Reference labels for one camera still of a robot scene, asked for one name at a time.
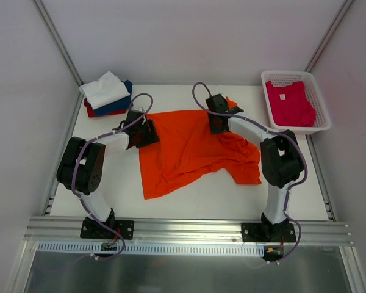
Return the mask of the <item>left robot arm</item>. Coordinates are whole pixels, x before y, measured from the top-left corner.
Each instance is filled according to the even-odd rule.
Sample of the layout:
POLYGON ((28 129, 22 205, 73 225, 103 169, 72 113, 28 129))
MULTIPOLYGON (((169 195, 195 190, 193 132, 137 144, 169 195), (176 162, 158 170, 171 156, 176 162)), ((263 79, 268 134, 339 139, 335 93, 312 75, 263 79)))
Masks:
POLYGON ((57 181, 74 194, 86 211, 81 238, 108 239, 117 235, 128 239, 133 228, 131 221, 115 220, 110 207, 98 187, 102 179, 104 161, 107 156, 128 150, 142 148, 160 142, 152 119, 144 112, 130 110, 119 127, 106 134, 86 140, 80 137, 69 139, 57 169, 57 181))

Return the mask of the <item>orange t-shirt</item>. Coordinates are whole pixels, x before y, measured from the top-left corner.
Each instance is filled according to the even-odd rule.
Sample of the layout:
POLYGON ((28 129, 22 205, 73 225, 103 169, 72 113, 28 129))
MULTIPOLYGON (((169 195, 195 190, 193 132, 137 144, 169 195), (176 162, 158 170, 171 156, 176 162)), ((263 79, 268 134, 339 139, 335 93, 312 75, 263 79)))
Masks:
POLYGON ((261 184, 259 149, 232 132, 212 134, 207 112, 179 110, 147 117, 154 122, 160 140, 139 149, 146 200, 167 195, 221 169, 236 184, 261 184))

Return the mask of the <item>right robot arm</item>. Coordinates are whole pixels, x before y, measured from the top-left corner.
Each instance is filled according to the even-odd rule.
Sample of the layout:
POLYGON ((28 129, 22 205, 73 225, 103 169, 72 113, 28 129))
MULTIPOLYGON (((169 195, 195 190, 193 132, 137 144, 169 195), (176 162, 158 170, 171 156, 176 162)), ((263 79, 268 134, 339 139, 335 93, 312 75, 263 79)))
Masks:
POLYGON ((291 230, 286 213, 290 189, 300 183, 300 173, 307 170, 295 134, 275 131, 243 116, 243 110, 229 107, 221 94, 210 96, 206 104, 212 134, 232 132, 260 150, 262 175, 268 183, 267 204, 260 223, 242 225, 243 240, 281 241, 291 230))

